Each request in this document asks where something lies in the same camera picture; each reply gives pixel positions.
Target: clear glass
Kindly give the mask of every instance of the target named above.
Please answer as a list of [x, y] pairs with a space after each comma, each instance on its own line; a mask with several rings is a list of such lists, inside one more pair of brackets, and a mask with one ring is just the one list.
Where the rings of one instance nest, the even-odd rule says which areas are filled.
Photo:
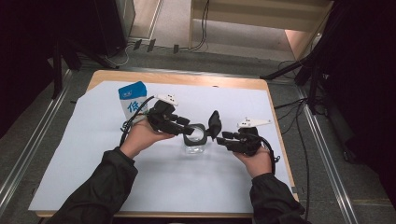
[[[194, 132], [191, 135], [187, 135], [187, 138], [192, 142], [198, 142], [204, 137], [204, 130], [199, 127], [192, 127]], [[186, 153], [188, 154], [196, 154], [203, 153], [205, 151], [205, 146], [195, 146], [195, 147], [187, 147]]]

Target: black sleeve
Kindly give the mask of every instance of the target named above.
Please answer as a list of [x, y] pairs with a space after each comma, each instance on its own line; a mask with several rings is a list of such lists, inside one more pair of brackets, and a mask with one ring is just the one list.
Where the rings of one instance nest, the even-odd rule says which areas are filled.
[[128, 198], [136, 175], [134, 161], [118, 147], [106, 151], [92, 176], [46, 223], [110, 223]]
[[288, 186], [273, 174], [258, 175], [252, 183], [250, 200], [256, 223], [309, 223], [300, 217], [305, 209], [294, 200]]

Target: wooden table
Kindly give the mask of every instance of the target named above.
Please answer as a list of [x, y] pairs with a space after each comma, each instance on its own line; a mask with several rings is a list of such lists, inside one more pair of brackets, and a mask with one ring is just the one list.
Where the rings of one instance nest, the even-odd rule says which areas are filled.
[[[88, 101], [87, 100], [87, 95], [88, 96], [93, 96], [98, 92], [99, 89], [93, 90], [94, 87], [98, 86], [100, 83], [104, 81], [122, 81], [122, 82], [136, 82], [136, 81], [143, 81], [146, 83], [146, 85], [149, 87], [153, 85], [157, 85], [156, 88], [160, 88], [158, 84], [173, 84], [173, 85], [182, 85], [184, 92], [187, 92], [189, 90], [193, 90], [194, 88], [197, 89], [196, 86], [206, 86], [206, 87], [219, 87], [218, 89], [206, 89], [207, 91], [210, 90], [216, 90], [216, 92], [227, 92], [227, 97], [229, 95], [233, 95], [235, 92], [241, 92], [244, 94], [239, 94], [241, 99], [244, 99], [243, 97], [246, 97], [245, 94], [250, 94], [246, 89], [249, 90], [259, 90], [260, 96], [262, 96], [263, 93], [265, 93], [265, 96], [268, 96], [268, 99], [262, 98], [265, 102], [266, 105], [266, 111], [268, 111], [267, 116], [269, 116], [269, 111], [272, 111], [272, 114], [275, 114], [275, 111], [272, 107], [272, 101], [271, 101], [271, 96], [269, 94], [268, 86], [267, 83], [264, 80], [261, 79], [248, 79], [248, 78], [237, 78], [237, 77], [216, 77], [216, 76], [204, 76], [204, 75], [189, 75], [189, 74], [168, 74], [168, 73], [142, 73], [142, 72], [120, 72], [120, 71], [97, 71], [93, 74], [92, 80], [89, 84], [89, 87], [87, 89], [87, 93], [85, 96], [81, 97], [78, 100], [78, 104], [75, 110], [75, 113], [73, 117], [70, 119], [69, 124], [66, 128], [66, 132], [63, 138], [63, 141], [61, 142], [60, 146], [57, 148], [55, 151], [55, 154], [49, 164], [49, 168], [47, 169], [42, 182], [40, 184], [40, 187], [38, 188], [35, 197], [32, 201], [33, 207], [29, 208], [30, 210], [33, 210], [37, 213], [38, 216], [40, 217], [51, 217], [55, 210], [57, 209], [57, 206], [60, 206], [59, 204], [64, 202], [65, 198], [73, 192], [75, 188], [80, 185], [84, 181], [86, 176], [89, 176], [91, 173], [91, 170], [94, 169], [94, 167], [97, 165], [97, 162], [100, 160], [102, 156], [102, 151], [108, 150], [109, 147], [112, 147], [114, 143], [117, 144], [118, 142], [118, 137], [120, 137], [119, 134], [119, 127], [117, 123], [121, 123], [122, 119], [117, 120], [115, 122], [114, 119], [116, 117], [113, 117], [112, 120], [110, 119], [103, 119], [102, 117], [106, 118], [111, 118], [111, 115], [115, 115], [115, 111], [119, 111], [117, 109], [117, 94], [114, 95], [114, 88], [106, 89], [108, 91], [105, 91], [104, 95], [101, 95], [102, 101], [99, 103], [97, 101]], [[120, 85], [119, 82], [107, 82], [104, 83], [104, 85], [101, 85], [103, 88], [104, 86], [109, 86], [109, 85]], [[115, 101], [114, 104], [107, 104], [104, 102], [108, 102], [108, 98], [114, 99]], [[111, 110], [110, 115], [108, 112], [106, 115], [104, 115], [105, 111], [102, 111], [102, 113], [92, 113], [91, 111], [87, 111], [89, 107], [95, 107], [94, 111], [98, 111], [97, 106], [102, 107], [102, 104], [106, 104], [109, 108], [115, 108], [115, 110]], [[88, 113], [91, 115], [89, 119], [86, 119], [85, 114]], [[222, 115], [222, 120], [226, 120], [226, 116], [223, 114]], [[289, 167], [289, 162], [287, 158], [287, 154], [283, 145], [282, 137], [278, 128], [278, 124], [276, 121], [276, 116], [273, 118], [266, 117], [268, 119], [271, 119], [274, 123], [271, 125], [271, 132], [272, 134], [272, 145], [276, 145], [277, 148], [277, 155], [281, 157], [281, 160], [283, 159], [284, 165], [282, 163], [282, 166], [278, 166], [278, 168], [282, 167], [282, 178], [286, 181], [289, 180], [290, 186], [294, 187], [294, 182], [293, 178], [291, 175], [290, 167]], [[112, 128], [105, 128], [102, 129], [101, 123], [111, 123]], [[223, 128], [228, 126], [230, 128], [230, 122], [226, 122], [223, 124]], [[106, 133], [106, 137], [103, 138], [99, 135], [96, 135], [94, 130], [99, 130], [97, 132], [99, 133]], [[82, 142], [77, 142], [81, 136], [83, 135], [83, 141]], [[215, 143], [208, 143], [207, 148], [210, 148], [210, 146], [217, 146]], [[237, 159], [234, 158], [233, 156], [230, 156], [230, 153], [228, 153], [225, 148], [221, 148], [220, 151], [214, 151], [214, 150], [208, 150], [207, 153], [201, 154], [202, 157], [194, 157], [197, 159], [196, 161], [201, 162], [204, 161], [205, 163], [196, 163], [194, 162], [194, 158], [188, 157], [186, 158], [186, 154], [180, 154], [179, 149], [177, 147], [169, 147], [167, 151], [156, 151], [156, 148], [149, 148], [147, 154], [141, 153], [139, 155], [139, 160], [136, 161], [136, 167], [139, 168], [141, 171], [140, 175], [137, 178], [141, 178], [141, 181], [137, 181], [134, 183], [134, 189], [133, 192], [131, 193], [132, 200], [128, 201], [125, 203], [125, 205], [128, 207], [128, 209], [124, 209], [116, 214], [117, 217], [252, 217], [252, 214], [249, 212], [238, 212], [237, 210], [233, 210], [232, 212], [226, 212], [226, 213], [221, 213], [221, 212], [212, 212], [212, 210], [205, 209], [205, 212], [196, 212], [195, 210], [188, 210], [190, 212], [178, 212], [179, 210], [157, 210], [156, 204], [152, 204], [150, 202], [157, 201], [159, 197], [154, 196], [155, 199], [151, 199], [152, 196], [148, 196], [151, 200], [148, 200], [146, 197], [139, 197], [140, 192], [151, 192], [148, 193], [148, 195], [155, 195], [155, 192], [159, 191], [164, 191], [163, 185], [164, 186], [169, 186], [169, 183], [166, 183], [166, 181], [156, 179], [156, 174], [158, 173], [163, 174], [163, 171], [160, 171], [160, 169], [165, 170], [165, 178], [171, 179], [171, 178], [177, 178], [177, 183], [179, 183], [180, 186], [183, 186], [183, 178], [186, 179], [192, 179], [194, 182], [193, 183], [201, 183], [204, 184], [206, 187], [210, 186], [214, 191], [213, 192], [226, 192], [226, 198], [222, 198], [224, 200], [230, 199], [229, 195], [232, 195], [233, 192], [238, 186], [237, 181], [230, 182], [227, 178], [227, 176], [231, 176], [232, 179], [234, 179], [237, 175], [235, 174], [242, 174], [241, 178], [237, 179], [243, 179], [244, 183], [244, 192], [245, 194], [239, 195], [239, 200], [241, 197], [246, 200], [246, 204], [249, 204], [248, 198], [248, 188], [249, 188], [249, 179], [250, 177], [248, 174], [245, 174], [245, 167], [243, 166], [242, 163], [237, 162]], [[75, 158], [75, 155], [77, 152], [79, 153], [78, 160], [76, 161], [70, 161], [68, 158]], [[172, 161], [167, 163], [169, 166], [169, 169], [164, 168], [163, 166], [163, 161]], [[237, 164], [237, 166], [229, 166], [226, 169], [224, 169], [225, 164], [228, 164], [227, 162], [231, 161], [232, 164]], [[190, 175], [188, 173], [187, 176], [184, 176], [182, 178], [180, 172], [184, 172], [186, 168], [185, 165], [191, 166], [192, 164], [195, 165], [205, 165], [206, 167], [212, 167], [210, 164], [216, 164], [216, 168], [222, 168], [222, 169], [210, 169], [210, 173], [216, 173], [214, 177], [209, 177], [212, 175], [207, 175], [208, 172], [207, 170], [203, 169], [200, 170], [200, 173], [195, 173], [194, 175]], [[153, 178], [156, 181], [163, 181], [161, 182], [161, 185], [159, 184], [152, 184]], [[151, 188], [148, 189], [145, 185], [151, 182]], [[175, 189], [177, 186], [175, 186], [172, 182], [170, 188], [171, 192], [175, 192]], [[184, 201], [191, 201], [192, 198], [197, 197], [195, 192], [187, 192], [189, 196], [186, 195], [186, 192], [184, 194], [180, 194], [180, 192], [177, 192], [178, 198], [177, 202], [182, 202]], [[51, 205], [49, 203], [56, 202], [57, 205]], [[135, 210], [136, 207], [142, 204], [144, 205], [145, 210]]]
[[[271, 93], [268, 89], [267, 82], [263, 79], [240, 78], [240, 77], [213, 77], [202, 75], [181, 75], [181, 74], [168, 74], [168, 73], [140, 73], [140, 72], [119, 72], [119, 71], [105, 71], [100, 70], [93, 74], [92, 80], [87, 88], [87, 91], [94, 88], [103, 81], [143, 81], [149, 83], [165, 83], [165, 84], [183, 84], [193, 86], [218, 86], [238, 89], [262, 90], [267, 91], [270, 96], [270, 103], [273, 105]], [[279, 143], [282, 148], [283, 157], [286, 160], [288, 168], [290, 184], [294, 187], [294, 180], [289, 167], [288, 156], [286, 154], [285, 146], [280, 133], [279, 125], [277, 123], [276, 113], [272, 106], [274, 114], [273, 120], [276, 123], [277, 135]], [[297, 193], [293, 194], [294, 198], [298, 200]]]
[[[201, 20], [207, 0], [191, 0], [190, 47], [194, 19]], [[296, 60], [322, 32], [333, 1], [329, 0], [211, 0], [209, 21], [224, 21], [285, 29]]]

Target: glass cup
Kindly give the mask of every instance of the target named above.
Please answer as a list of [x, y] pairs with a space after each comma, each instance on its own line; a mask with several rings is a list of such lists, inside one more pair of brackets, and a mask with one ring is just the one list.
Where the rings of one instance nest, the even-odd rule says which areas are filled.
[[[205, 137], [205, 130], [202, 130], [200, 127], [191, 126], [194, 129], [194, 132], [191, 135], [186, 135], [187, 139], [193, 143], [201, 141]], [[205, 145], [201, 146], [186, 146], [186, 153], [188, 154], [196, 154], [203, 153], [205, 150]]]

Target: blue label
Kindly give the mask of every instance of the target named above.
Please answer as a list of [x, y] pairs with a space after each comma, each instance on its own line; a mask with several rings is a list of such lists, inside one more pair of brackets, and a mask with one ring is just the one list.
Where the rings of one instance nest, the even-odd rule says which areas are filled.
[[147, 96], [148, 91], [143, 82], [138, 81], [126, 87], [119, 89], [120, 100], [130, 100], [137, 97]]

